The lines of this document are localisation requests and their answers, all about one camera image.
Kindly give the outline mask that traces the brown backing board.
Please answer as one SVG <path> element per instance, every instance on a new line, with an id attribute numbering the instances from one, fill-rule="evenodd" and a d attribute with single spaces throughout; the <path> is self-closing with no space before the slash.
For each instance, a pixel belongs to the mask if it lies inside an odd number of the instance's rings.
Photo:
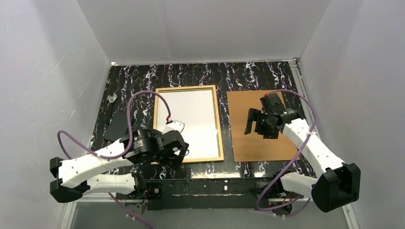
<path id="1" fill-rule="evenodd" d="M 254 132 L 245 135 L 248 110 L 262 108 L 260 98 L 269 91 L 228 91 L 227 103 L 235 162 L 289 161 L 297 147 L 283 134 L 278 139 L 264 139 Z"/>

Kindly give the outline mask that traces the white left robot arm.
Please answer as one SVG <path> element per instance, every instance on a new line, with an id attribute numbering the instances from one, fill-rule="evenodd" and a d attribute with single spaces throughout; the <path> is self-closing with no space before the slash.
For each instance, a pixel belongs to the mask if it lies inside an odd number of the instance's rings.
<path id="1" fill-rule="evenodd" d="M 189 144 L 181 133 L 185 124 L 169 121 L 161 132 L 156 129 L 135 130 L 94 153 L 73 159 L 50 159 L 50 195 L 58 203 L 68 203 L 94 193 L 119 193 L 145 198 L 155 186 L 148 185 L 141 173 L 108 175 L 107 171 L 138 163 L 152 163 L 177 169 L 188 154 Z"/>

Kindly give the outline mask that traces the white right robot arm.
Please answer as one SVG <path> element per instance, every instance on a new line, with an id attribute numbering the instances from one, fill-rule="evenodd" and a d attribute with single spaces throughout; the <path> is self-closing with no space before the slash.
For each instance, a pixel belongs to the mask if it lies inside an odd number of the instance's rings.
<path id="1" fill-rule="evenodd" d="M 260 110 L 248 110 L 244 134 L 254 131 L 264 139 L 277 139 L 279 134 L 283 134 L 294 143 L 298 152 L 261 191 L 255 209 L 264 210 L 259 204 L 271 189 L 296 193 L 298 196 L 285 204 L 268 207 L 267 211 L 286 207 L 301 197 L 312 200 L 322 212 L 330 212 L 357 201 L 360 195 L 360 168 L 355 163 L 347 164 L 330 151 L 317 136 L 314 130 L 316 124 L 309 126 L 299 111 L 286 108 L 277 91 L 265 94 L 260 102 Z M 288 170 L 300 155 L 309 161 L 315 177 Z"/>

